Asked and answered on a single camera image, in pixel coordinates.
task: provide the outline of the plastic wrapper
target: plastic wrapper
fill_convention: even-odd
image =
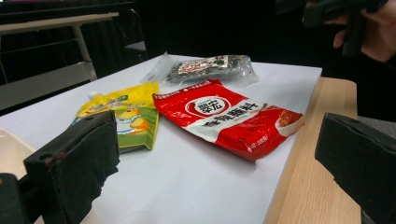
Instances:
[[[259,80],[246,55],[220,55],[179,62],[165,53],[141,82],[157,80],[164,87],[182,87],[210,78],[234,87],[246,87]]]
[[[153,98],[179,127],[248,161],[263,158],[304,125],[302,113],[256,102],[218,79]]]
[[[72,125],[91,114],[114,110],[120,153],[139,148],[153,149],[159,112],[152,94],[158,92],[158,82],[150,82],[107,95],[93,94],[77,112]]]

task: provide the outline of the white tabletop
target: white tabletop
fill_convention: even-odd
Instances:
[[[179,60],[194,59],[176,56]],[[0,128],[39,149],[63,132],[88,93],[138,85],[160,57],[0,117]],[[233,90],[258,102],[304,113],[320,68],[253,63],[260,81]],[[255,163],[160,117],[152,151],[120,155],[84,223],[262,223],[298,133]]]

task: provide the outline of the red package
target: red package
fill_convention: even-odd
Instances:
[[[304,125],[303,114],[250,100],[218,79],[153,99],[176,125],[248,161],[263,158]]]

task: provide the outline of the person's hand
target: person's hand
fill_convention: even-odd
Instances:
[[[361,52],[379,62],[386,62],[396,55],[396,0],[388,0],[375,13],[361,14],[368,19],[367,30],[363,39]],[[347,18],[342,16],[326,24],[347,24]],[[341,48],[344,45],[346,31],[340,31],[334,37],[333,46]]]

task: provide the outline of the yellow package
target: yellow package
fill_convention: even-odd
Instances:
[[[159,92],[158,82],[96,94],[77,112],[73,124],[84,117],[114,110],[117,121],[120,153],[138,149],[153,149],[159,113],[152,94]]]

